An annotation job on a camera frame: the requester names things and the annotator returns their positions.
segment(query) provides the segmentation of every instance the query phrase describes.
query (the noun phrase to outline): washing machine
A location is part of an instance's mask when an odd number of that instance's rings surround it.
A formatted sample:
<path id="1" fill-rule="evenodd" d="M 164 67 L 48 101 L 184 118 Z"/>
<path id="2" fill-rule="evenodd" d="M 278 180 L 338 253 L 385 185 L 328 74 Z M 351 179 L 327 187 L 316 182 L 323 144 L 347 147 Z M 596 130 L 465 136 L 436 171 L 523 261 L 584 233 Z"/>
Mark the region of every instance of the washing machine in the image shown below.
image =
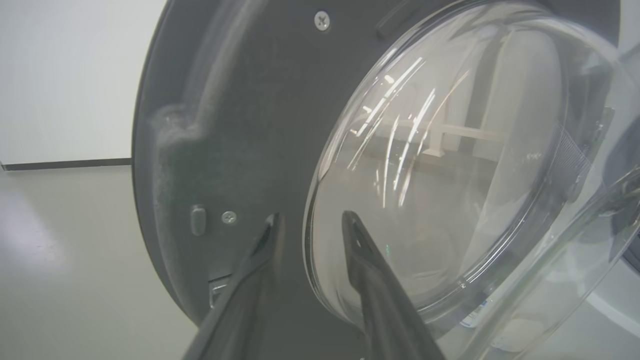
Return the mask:
<path id="1" fill-rule="evenodd" d="M 132 165 L 149 256 L 200 328 L 185 359 L 637 359 L 620 14 L 169 1 Z"/>

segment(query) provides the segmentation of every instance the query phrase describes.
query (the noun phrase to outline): screw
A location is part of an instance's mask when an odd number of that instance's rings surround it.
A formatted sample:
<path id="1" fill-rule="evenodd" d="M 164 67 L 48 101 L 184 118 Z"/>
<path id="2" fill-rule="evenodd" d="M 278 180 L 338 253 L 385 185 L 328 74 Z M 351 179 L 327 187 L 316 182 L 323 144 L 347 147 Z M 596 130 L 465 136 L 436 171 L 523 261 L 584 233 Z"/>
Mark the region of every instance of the screw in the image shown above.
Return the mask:
<path id="1" fill-rule="evenodd" d="M 314 17 L 314 23 L 316 24 L 316 28 L 320 31 L 326 31 L 331 25 L 331 19 L 329 19 L 329 14 L 320 10 L 316 13 Z"/>
<path id="2" fill-rule="evenodd" d="M 233 211 L 225 211 L 222 213 L 222 222 L 225 224 L 233 224 L 238 219 L 238 216 Z"/>

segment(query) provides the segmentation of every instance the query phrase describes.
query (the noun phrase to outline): gray floor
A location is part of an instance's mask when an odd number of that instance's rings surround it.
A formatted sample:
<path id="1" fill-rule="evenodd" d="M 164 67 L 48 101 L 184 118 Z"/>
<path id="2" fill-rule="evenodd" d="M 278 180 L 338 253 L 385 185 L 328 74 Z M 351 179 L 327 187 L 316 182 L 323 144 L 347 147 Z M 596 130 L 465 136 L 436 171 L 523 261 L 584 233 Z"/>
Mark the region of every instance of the gray floor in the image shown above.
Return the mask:
<path id="1" fill-rule="evenodd" d="M 129 167 L 0 173 L 0 359 L 180 359 Z"/>

